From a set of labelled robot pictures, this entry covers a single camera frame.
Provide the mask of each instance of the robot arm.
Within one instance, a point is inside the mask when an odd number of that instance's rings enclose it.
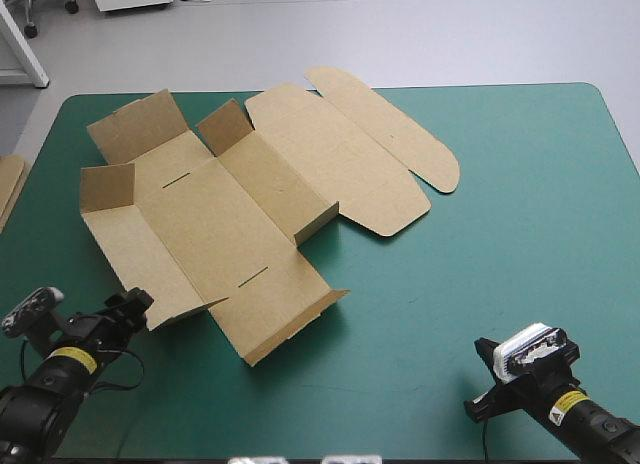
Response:
[[[533,324],[502,344],[481,338],[475,345],[496,385],[465,402],[474,422],[523,409],[584,464],[640,462],[640,428],[579,387],[571,364],[580,351],[562,329]]]
[[[38,464],[55,453],[102,372],[145,326],[153,302],[135,288],[112,296],[95,314],[64,320],[54,311],[63,297],[40,288],[2,321],[8,337],[24,334],[44,359],[23,385],[0,391],[2,464]]]

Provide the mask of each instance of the unfolded cardboard box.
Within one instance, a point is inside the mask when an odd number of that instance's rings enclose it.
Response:
[[[278,86],[247,101],[252,125],[229,101],[198,125],[206,146],[168,91],[88,127],[109,165],[82,170],[81,213],[124,287],[155,298],[150,329],[209,309],[254,365],[347,292],[299,244],[338,213],[383,236],[406,227],[430,207],[409,169],[455,188],[442,143],[353,76],[322,69],[335,105]],[[357,102],[339,97],[354,82]]]
[[[22,157],[0,156],[0,232],[9,220],[20,191],[29,175],[29,166]]]

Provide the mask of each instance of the gray floor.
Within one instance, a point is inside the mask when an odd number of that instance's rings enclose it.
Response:
[[[218,0],[116,16],[79,1],[37,16],[50,87],[35,102],[0,88],[3,150],[20,136],[35,159],[75,94],[264,89],[330,64],[377,87],[590,82],[640,163],[640,0]]]

